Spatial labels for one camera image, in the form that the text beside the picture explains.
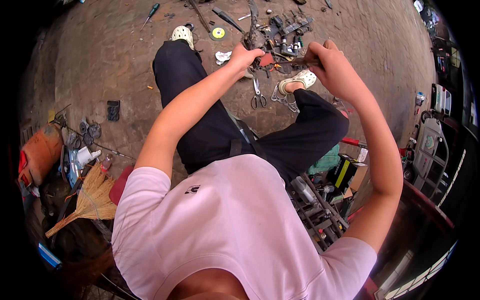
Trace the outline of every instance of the grinding disc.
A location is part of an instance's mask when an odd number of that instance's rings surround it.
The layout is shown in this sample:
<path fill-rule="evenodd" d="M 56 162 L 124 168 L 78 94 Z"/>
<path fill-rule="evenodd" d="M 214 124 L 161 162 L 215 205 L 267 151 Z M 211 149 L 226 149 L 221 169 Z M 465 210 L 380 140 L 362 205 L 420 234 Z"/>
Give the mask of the grinding disc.
<path fill-rule="evenodd" d="M 227 35 L 227 30 L 222 26 L 213 26 L 210 30 L 210 38 L 214 41 L 221 41 Z"/>

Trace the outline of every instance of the scissors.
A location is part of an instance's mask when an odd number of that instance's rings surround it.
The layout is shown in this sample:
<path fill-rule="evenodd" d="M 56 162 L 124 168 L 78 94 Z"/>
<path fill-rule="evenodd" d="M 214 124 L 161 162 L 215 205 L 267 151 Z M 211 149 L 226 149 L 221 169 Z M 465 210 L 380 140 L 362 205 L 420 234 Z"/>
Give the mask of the scissors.
<path fill-rule="evenodd" d="M 253 79 L 253 88 L 255 89 L 255 95 L 252 98 L 252 108 L 253 109 L 258 108 L 258 100 L 259 99 L 260 99 L 260 104 L 262 105 L 262 107 L 266 107 L 267 106 L 267 98 L 265 98 L 265 96 L 262 95 L 262 93 L 260 93 L 258 78 L 256 78 L 256 77 Z"/>

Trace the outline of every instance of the logo on shirt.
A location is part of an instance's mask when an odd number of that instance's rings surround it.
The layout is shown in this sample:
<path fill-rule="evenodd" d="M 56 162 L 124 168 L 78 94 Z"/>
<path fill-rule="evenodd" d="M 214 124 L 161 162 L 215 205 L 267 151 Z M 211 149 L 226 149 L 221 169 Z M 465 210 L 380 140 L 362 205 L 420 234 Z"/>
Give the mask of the logo on shirt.
<path fill-rule="evenodd" d="M 189 186 L 185 194 L 196 194 L 199 188 L 200 188 L 200 184 Z"/>

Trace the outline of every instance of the car wheel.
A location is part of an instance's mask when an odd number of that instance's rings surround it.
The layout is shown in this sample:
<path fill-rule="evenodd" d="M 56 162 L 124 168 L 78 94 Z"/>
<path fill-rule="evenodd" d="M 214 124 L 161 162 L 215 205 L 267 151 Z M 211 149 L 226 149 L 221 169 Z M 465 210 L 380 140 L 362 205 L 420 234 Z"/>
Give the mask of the car wheel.
<path fill-rule="evenodd" d="M 427 118 L 430 118 L 430 113 L 427 110 L 424 110 L 420 115 L 421 122 L 425 123 Z"/>
<path fill-rule="evenodd" d="M 406 167 L 405 170 L 403 170 L 403 178 L 409 183 L 412 183 L 413 177 L 414 177 L 413 168 L 411 166 Z"/>

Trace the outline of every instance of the straw broom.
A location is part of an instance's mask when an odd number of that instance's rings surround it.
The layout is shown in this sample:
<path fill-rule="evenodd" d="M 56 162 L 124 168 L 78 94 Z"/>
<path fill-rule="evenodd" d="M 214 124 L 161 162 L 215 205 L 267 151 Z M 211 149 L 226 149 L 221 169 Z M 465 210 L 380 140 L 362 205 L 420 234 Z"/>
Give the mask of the straw broom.
<path fill-rule="evenodd" d="M 95 163 L 87 176 L 85 176 L 82 188 L 78 194 L 77 208 L 71 215 L 64 218 L 55 224 L 52 229 L 47 231 L 45 233 L 47 238 L 51 237 L 65 227 L 65 225 L 78 218 L 93 220 L 113 219 L 115 217 L 117 206 L 110 200 L 108 193 L 114 183 L 115 180 L 112 178 L 105 180 L 105 175 L 100 169 L 100 163 Z"/>

